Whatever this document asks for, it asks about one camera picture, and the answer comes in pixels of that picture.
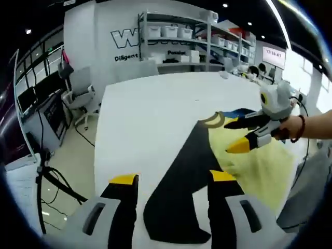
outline red bracelet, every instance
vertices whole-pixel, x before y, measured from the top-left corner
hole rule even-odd
[[[296,138],[290,140],[292,143],[296,143],[297,141],[299,141],[300,137],[303,136],[303,133],[304,133],[304,131],[305,131],[305,127],[306,127],[306,121],[305,121],[305,118],[304,118],[304,116],[302,116],[302,115],[299,115],[299,117],[302,119],[302,127],[301,127],[301,129],[298,131],[298,133],[296,134]]]

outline yellow cloth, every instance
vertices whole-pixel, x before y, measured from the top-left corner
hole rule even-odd
[[[213,125],[218,121],[220,115],[206,124]],[[277,215],[288,195],[293,156],[275,139],[249,153],[229,154],[225,151],[232,142],[248,133],[248,129],[230,130],[224,129],[224,125],[209,128],[210,147],[222,170],[233,175],[246,194],[255,196]]]

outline white table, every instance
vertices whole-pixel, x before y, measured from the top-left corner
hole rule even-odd
[[[144,206],[197,120],[243,107],[261,109],[259,86],[234,75],[226,80],[209,72],[165,74],[106,87],[96,133],[95,190],[99,196],[109,179],[140,174],[133,248],[192,248],[152,241]],[[206,190],[193,198],[200,228],[211,232]],[[211,240],[195,248],[211,248]]]

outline human hand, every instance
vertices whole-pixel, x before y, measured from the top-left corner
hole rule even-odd
[[[282,134],[285,134],[285,132],[283,132],[283,130],[285,131],[285,129],[289,132],[289,138],[290,139],[295,139],[297,138],[297,134],[299,132],[299,130],[302,127],[302,119],[298,116],[290,116],[285,122],[283,122],[279,129],[280,132],[277,133],[277,135],[275,136],[275,138],[277,140],[279,139],[283,139],[282,138]]]

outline ceiling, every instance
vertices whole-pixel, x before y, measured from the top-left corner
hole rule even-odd
[[[273,1],[285,22],[291,41],[294,42],[292,44],[293,50],[317,66],[319,61],[316,58],[321,61],[322,56],[315,39],[311,37],[292,12],[278,3],[277,0]],[[63,24],[66,10],[84,2],[87,2],[87,0],[76,0],[75,5],[63,7],[62,0],[7,1],[6,8],[1,8],[0,10],[0,20],[3,34],[5,34],[5,36],[2,36],[5,38],[3,41],[5,49],[2,51],[0,67],[4,68],[6,66],[18,47],[20,48],[20,54],[25,54],[40,38]],[[251,31],[257,36],[257,39],[261,39],[261,36],[264,35],[264,41],[280,47],[286,47],[279,24],[276,22],[265,0],[183,0],[182,2],[213,10],[220,17],[229,19],[238,26]],[[228,8],[223,7],[225,2],[228,4]],[[328,10],[331,10],[331,8],[328,5],[331,5],[331,3],[321,5],[318,2],[302,0],[300,4],[308,11],[309,15],[322,30],[330,46],[332,44],[332,32],[328,32],[328,24],[330,23]],[[11,13],[12,17],[18,18],[8,20],[8,13]],[[31,29],[32,33],[26,35],[25,29]]]

